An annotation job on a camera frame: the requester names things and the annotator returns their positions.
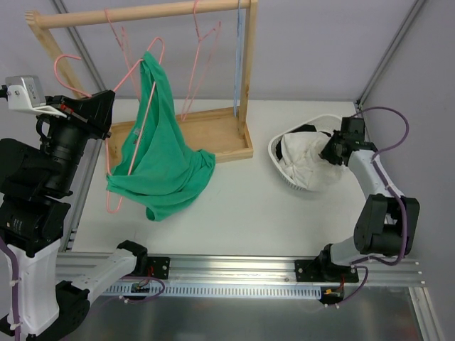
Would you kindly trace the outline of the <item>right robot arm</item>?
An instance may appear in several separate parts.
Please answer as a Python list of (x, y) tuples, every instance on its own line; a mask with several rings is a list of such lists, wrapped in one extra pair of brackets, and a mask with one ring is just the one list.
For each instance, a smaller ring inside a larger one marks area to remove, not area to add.
[(321, 157), (353, 173), (365, 204), (352, 237), (327, 244), (313, 260), (295, 261), (296, 280), (357, 283), (358, 269), (367, 261), (397, 265), (412, 248), (420, 205), (390, 179), (375, 144), (365, 139), (364, 120), (342, 118), (340, 129), (333, 132)]

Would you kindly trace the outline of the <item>green tank top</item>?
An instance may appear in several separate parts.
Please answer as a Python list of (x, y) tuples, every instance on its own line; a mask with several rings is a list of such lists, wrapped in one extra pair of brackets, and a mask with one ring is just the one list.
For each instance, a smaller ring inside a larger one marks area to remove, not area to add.
[[(107, 176), (107, 190), (146, 208), (148, 220), (160, 222), (186, 209), (205, 190), (214, 173), (215, 155), (192, 150), (177, 123), (173, 94), (164, 69), (146, 52), (140, 64), (141, 101), (134, 127), (122, 145), (122, 159)], [(139, 150), (127, 175), (146, 113), (153, 83), (156, 89)]]

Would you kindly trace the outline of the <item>pink wire hanger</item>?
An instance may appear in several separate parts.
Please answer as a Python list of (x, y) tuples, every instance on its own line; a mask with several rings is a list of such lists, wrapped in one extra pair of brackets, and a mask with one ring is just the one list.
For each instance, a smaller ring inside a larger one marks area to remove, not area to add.
[[(207, 31), (202, 31), (198, 23), (198, 5), (199, 1), (193, 2), (193, 21), (195, 25), (195, 32), (197, 38), (197, 47), (195, 52), (195, 57), (193, 61), (193, 67), (191, 70), (191, 76), (188, 83), (188, 90), (186, 98), (184, 99), (182, 110), (181, 110), (181, 121), (185, 121), (187, 116), (191, 111), (193, 102), (196, 98), (196, 95), (199, 92), (200, 87), (202, 86), (205, 76), (210, 68), (210, 63), (215, 52), (215, 49), (218, 44), (218, 39), (221, 29), (221, 21), (218, 21), (213, 27)], [(203, 59), (203, 46), (207, 45), (212, 39), (212, 44), (206, 59)]]
[[(122, 55), (124, 57), (124, 61), (125, 61), (125, 65), (127, 67), (127, 70), (130, 71), (130, 70), (132, 70), (132, 68), (134, 66), (134, 62), (132, 60), (132, 51), (131, 51), (131, 48), (130, 48), (130, 45), (129, 45), (129, 37), (127, 35), (127, 32), (126, 32), (124, 26), (121, 26), (120, 27), (120, 33), (118, 33), (116, 31), (112, 21), (111, 21), (109, 10), (108, 9), (104, 9), (104, 13), (105, 13), (105, 17), (107, 19), (107, 22), (109, 24), (109, 27), (111, 28), (111, 31), (114, 34), (114, 38), (115, 38), (115, 40), (117, 42), (117, 45), (119, 46), (119, 48), (120, 48), (120, 50), (122, 52)], [(132, 83), (136, 98), (138, 100), (140, 100), (141, 92), (140, 92), (140, 89), (139, 89), (139, 81), (138, 81), (137, 76), (136, 76), (134, 71), (130, 74), (129, 79), (130, 79), (130, 81)]]
[[(161, 43), (161, 54), (160, 54), (160, 57), (159, 57), (159, 64), (161, 64), (161, 61), (164, 57), (164, 53), (165, 53), (165, 43), (164, 43), (164, 40), (161, 38), (161, 37), (156, 37), (155, 39), (152, 40), (152, 42), (150, 43), (149, 47), (147, 48), (147, 52), (149, 52), (152, 47), (154, 46), (154, 44), (159, 41)], [(71, 59), (75, 59), (75, 60), (81, 60), (81, 57), (79, 56), (76, 56), (76, 55), (69, 55), (69, 54), (61, 54), (59, 55), (54, 63), (53, 63), (53, 72), (54, 72), (54, 75), (55, 75), (55, 78), (56, 80), (65, 88), (73, 91), (73, 92), (76, 92), (77, 94), (82, 94), (83, 96), (85, 97), (91, 97), (90, 94), (86, 93), (85, 91), (82, 91), (82, 90), (79, 90), (79, 89), (76, 89), (70, 85), (67, 85), (65, 84), (61, 78), (60, 78), (60, 75), (58, 73), (58, 63), (60, 62), (61, 59), (63, 58), (71, 58)], [(124, 82), (129, 78), (130, 74), (138, 67), (140, 66), (140, 64), (144, 61), (143, 58), (140, 58), (138, 59), (135, 63), (134, 63), (134, 66), (132, 68), (132, 70), (128, 71), (127, 74), (121, 79), (121, 81), (118, 83), (118, 85), (113, 89), (114, 92), (116, 92), (123, 84)], [(136, 160), (136, 157), (137, 157), (137, 152), (139, 150), (139, 146), (140, 146), (140, 142), (141, 142), (141, 138), (142, 138), (142, 135), (143, 135), (143, 131), (144, 131), (144, 127), (146, 125), (146, 120), (147, 120), (147, 117), (149, 115), (149, 110), (151, 108), (151, 103), (152, 103), (152, 100), (153, 100), (153, 96), (154, 96), (154, 93), (155, 93), (155, 89), (156, 89), (156, 83), (154, 82), (153, 85), (152, 85), (152, 88), (151, 88), (151, 91), (150, 91), (150, 94), (149, 94), (149, 101), (148, 101), (148, 104), (147, 104), (147, 107), (146, 107), (146, 113), (144, 114), (144, 117), (142, 119), (142, 123), (141, 123), (141, 127), (140, 127), (140, 130), (139, 130), (139, 134), (136, 136), (136, 143), (134, 145), (134, 152), (133, 152), (133, 155), (132, 155), (132, 159), (131, 159), (131, 163), (129, 165), (129, 170), (128, 170), (128, 173), (127, 175), (130, 176), (131, 173), (132, 173), (132, 170), (133, 170), (133, 167), (134, 167), (134, 162)], [(107, 170), (107, 175), (108, 176), (111, 176), (112, 175), (112, 172), (111, 172), (111, 164), (110, 164), (110, 161), (111, 161), (111, 152), (112, 151), (116, 151), (116, 143), (117, 143), (117, 139), (118, 137), (120, 136), (119, 135), (119, 132), (125, 132), (126, 128), (129, 127), (129, 128), (132, 128), (133, 127), (133, 124), (132, 122), (123, 122), (123, 123), (118, 123), (118, 124), (115, 124), (112, 128), (113, 128), (113, 135), (111, 135), (108, 139), (106, 139), (105, 141), (105, 149), (106, 149), (106, 170)], [(123, 196), (120, 196), (119, 197), (119, 202), (118, 202), (118, 205), (117, 205), (117, 208), (115, 210), (113, 210), (111, 207), (110, 207), (110, 195), (111, 195), (111, 192), (110, 191), (107, 191), (107, 195), (106, 195), (106, 209), (107, 209), (107, 212), (110, 213), (110, 214), (114, 214), (114, 213), (117, 213), (121, 206), (122, 206), (122, 201), (124, 199)]]

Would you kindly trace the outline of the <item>white tank top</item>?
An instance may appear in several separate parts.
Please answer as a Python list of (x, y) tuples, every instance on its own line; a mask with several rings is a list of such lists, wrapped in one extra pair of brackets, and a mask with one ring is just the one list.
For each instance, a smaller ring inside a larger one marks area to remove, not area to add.
[(296, 132), (283, 135), (279, 146), (280, 170), (296, 185), (312, 192), (322, 192), (338, 183), (346, 167), (332, 165), (320, 157), (329, 141), (322, 132)]

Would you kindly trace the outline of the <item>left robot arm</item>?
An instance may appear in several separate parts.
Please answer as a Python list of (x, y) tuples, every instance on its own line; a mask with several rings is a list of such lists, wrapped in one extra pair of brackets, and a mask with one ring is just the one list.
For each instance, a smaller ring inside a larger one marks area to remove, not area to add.
[[(109, 137), (115, 93), (81, 99), (45, 96), (22, 85), (2, 85), (9, 109), (37, 117), (41, 144), (1, 140), (1, 251), (9, 263), (11, 303), (1, 331), (16, 340), (63, 340), (92, 304), (125, 277), (154, 279), (147, 250), (120, 243), (101, 264), (58, 281), (56, 261), (70, 210), (65, 198), (87, 142)], [(44, 124), (47, 131), (41, 131)]]

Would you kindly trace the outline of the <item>blue wire hanger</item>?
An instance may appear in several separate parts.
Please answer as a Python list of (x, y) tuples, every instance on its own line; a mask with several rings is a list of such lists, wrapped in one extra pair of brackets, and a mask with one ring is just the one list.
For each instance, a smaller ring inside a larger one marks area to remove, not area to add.
[(241, 78), (241, 62), (242, 62), (242, 48), (241, 48), (241, 33), (242, 33), (242, 14), (241, 14), (240, 0), (237, 1), (237, 33), (236, 33), (236, 51), (235, 51), (235, 78), (234, 78), (234, 94), (233, 94), (233, 112), (234, 117), (238, 117), (238, 100), (240, 98), (240, 78)]

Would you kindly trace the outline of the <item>black tank top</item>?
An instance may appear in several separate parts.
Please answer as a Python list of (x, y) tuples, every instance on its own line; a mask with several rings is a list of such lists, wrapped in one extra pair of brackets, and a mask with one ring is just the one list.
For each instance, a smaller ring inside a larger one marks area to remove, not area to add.
[(301, 163), (319, 157), (319, 153), (332, 137), (332, 133), (304, 124), (277, 138), (272, 151), (278, 162)]

